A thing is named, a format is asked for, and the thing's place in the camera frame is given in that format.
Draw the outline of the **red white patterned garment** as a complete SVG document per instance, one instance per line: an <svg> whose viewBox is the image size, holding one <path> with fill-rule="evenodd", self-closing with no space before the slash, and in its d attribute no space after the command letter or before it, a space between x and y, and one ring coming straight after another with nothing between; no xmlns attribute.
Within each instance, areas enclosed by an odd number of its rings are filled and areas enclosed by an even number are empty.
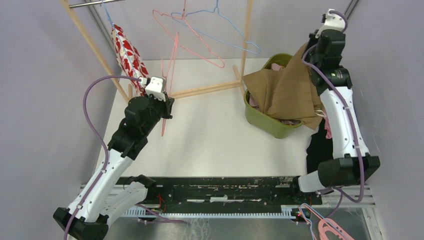
<svg viewBox="0 0 424 240"><path fill-rule="evenodd" d="M149 78L149 72L138 50L131 44L123 29L113 23L111 30L116 59L123 72L132 78Z"/></svg>

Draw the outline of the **pink pleated skirt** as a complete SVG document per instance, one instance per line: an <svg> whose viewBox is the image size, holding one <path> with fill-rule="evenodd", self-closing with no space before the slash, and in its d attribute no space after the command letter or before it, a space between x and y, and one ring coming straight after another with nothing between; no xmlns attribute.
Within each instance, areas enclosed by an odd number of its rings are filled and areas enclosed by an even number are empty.
<svg viewBox="0 0 424 240"><path fill-rule="evenodd" d="M311 74L300 63L279 70L264 68L242 79L247 122L277 139L301 126L315 130L326 116Z"/></svg>

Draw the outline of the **blue wire hanger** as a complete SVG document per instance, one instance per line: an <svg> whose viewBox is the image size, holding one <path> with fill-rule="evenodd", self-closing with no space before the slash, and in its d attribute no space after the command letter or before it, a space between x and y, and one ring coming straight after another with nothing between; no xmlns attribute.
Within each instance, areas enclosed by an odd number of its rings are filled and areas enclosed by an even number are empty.
<svg viewBox="0 0 424 240"><path fill-rule="evenodd" d="M195 33L217 43L258 55L260 46L249 40L248 31L237 26L233 18L221 11L221 2L216 0L214 6L204 9L174 11L171 16L185 27L192 28Z"/></svg>

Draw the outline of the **tan brown garment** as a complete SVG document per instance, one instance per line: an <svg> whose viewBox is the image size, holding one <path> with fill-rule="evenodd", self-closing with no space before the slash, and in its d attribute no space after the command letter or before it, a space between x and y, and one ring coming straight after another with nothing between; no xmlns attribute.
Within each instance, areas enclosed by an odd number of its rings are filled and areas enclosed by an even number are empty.
<svg viewBox="0 0 424 240"><path fill-rule="evenodd" d="M323 104L302 62L306 47L303 44L282 70L261 69L242 79L261 113L276 120L298 120L316 130L323 119L316 112Z"/></svg>

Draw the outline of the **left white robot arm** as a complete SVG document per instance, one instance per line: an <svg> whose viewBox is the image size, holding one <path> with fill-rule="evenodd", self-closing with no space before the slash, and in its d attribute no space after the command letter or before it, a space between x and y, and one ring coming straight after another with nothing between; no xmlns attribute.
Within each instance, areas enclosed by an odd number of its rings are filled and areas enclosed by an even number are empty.
<svg viewBox="0 0 424 240"><path fill-rule="evenodd" d="M161 119L171 119L175 100L159 100L150 96L132 98L124 110L124 118L112 135L102 165L94 172L82 192L68 207L59 207L53 219L64 230L64 239L102 240L111 225L135 204L156 200L158 191L153 180L141 177L125 190L108 198L125 170L148 143L148 135Z"/></svg>

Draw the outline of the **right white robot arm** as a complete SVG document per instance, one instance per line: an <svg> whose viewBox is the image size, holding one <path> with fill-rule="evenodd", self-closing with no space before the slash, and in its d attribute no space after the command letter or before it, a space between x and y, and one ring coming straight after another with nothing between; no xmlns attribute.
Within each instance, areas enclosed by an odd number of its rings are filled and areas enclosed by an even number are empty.
<svg viewBox="0 0 424 240"><path fill-rule="evenodd" d="M314 142L307 149L308 173L296 177L288 191L295 204L302 204L315 191L363 186L381 165L378 156L370 155L359 129L351 76L340 64L345 44L346 35L340 30L316 30L309 35L301 58L325 109L332 153L318 153L318 140L328 142L325 130L312 136Z"/></svg>

